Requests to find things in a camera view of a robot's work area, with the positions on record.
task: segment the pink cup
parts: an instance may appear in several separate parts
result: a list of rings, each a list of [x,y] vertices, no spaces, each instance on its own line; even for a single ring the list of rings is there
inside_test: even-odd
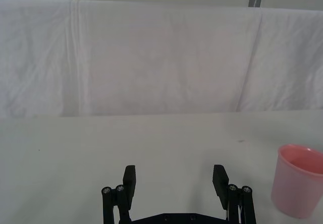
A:
[[[272,201],[283,213],[307,218],[323,195],[323,153],[298,145],[278,150]]]

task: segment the screw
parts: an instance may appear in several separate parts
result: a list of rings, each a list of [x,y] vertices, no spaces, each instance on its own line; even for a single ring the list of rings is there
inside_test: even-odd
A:
[[[230,190],[233,190],[233,191],[237,190],[237,188],[236,188],[234,185],[230,185],[230,186],[229,186],[229,189],[230,189]]]
[[[123,186],[118,186],[118,187],[117,187],[117,190],[118,190],[118,191],[123,191]]]
[[[248,187],[244,187],[244,188],[243,188],[243,191],[244,191],[244,192],[247,192],[247,193],[250,193],[250,192],[251,192],[251,189],[250,189],[250,188],[248,188]]]
[[[107,194],[107,193],[109,193],[109,192],[110,192],[110,188],[105,188],[105,189],[103,189],[103,190],[102,190],[102,192],[103,192],[104,194]]]

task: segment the cup rim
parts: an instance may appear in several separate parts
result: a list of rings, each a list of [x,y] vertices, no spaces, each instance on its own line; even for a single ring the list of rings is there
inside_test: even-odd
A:
[[[320,178],[323,178],[323,174],[319,174],[319,173],[315,173],[315,172],[311,172],[311,171],[307,171],[307,170],[304,170],[298,166],[295,166],[293,165],[292,163],[288,162],[282,155],[282,150],[284,150],[285,148],[298,148],[298,149],[303,149],[303,150],[307,150],[307,151],[311,151],[312,153],[314,154],[317,154],[317,155],[320,155],[322,158],[323,158],[323,153],[322,152],[319,152],[317,150],[314,150],[312,148],[309,148],[309,147],[305,147],[305,146],[302,146],[302,145],[296,145],[296,144],[286,144],[286,145],[283,145],[281,146],[279,149],[278,149],[278,156],[279,158],[284,162],[286,163],[288,166],[290,166],[291,168],[303,173],[303,174],[306,174],[306,175],[309,175],[309,176],[315,176],[315,177],[320,177]]]

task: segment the white fabric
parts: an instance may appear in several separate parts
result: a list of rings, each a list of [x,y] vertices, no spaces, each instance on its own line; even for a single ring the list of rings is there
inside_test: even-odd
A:
[[[0,0],[0,117],[323,106],[323,13]]]

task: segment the table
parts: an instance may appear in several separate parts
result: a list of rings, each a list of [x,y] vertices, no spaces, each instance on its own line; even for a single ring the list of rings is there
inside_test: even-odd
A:
[[[323,151],[323,111],[37,118],[0,121],[0,223],[102,223],[101,189],[136,165],[133,220],[165,212],[225,217],[211,178],[253,188],[257,223],[322,223],[323,201],[306,220],[270,200],[277,149]]]

